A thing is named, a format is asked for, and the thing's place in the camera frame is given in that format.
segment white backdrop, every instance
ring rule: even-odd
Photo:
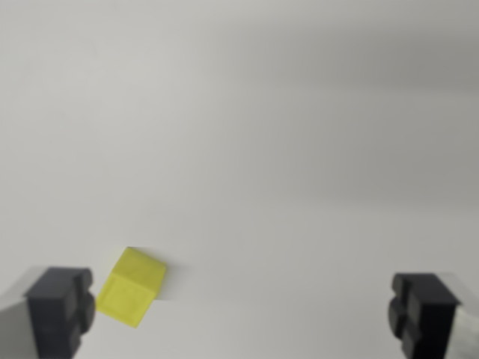
[[[401,359],[396,271],[479,292],[479,3],[0,0],[0,289],[171,270],[77,358]]]

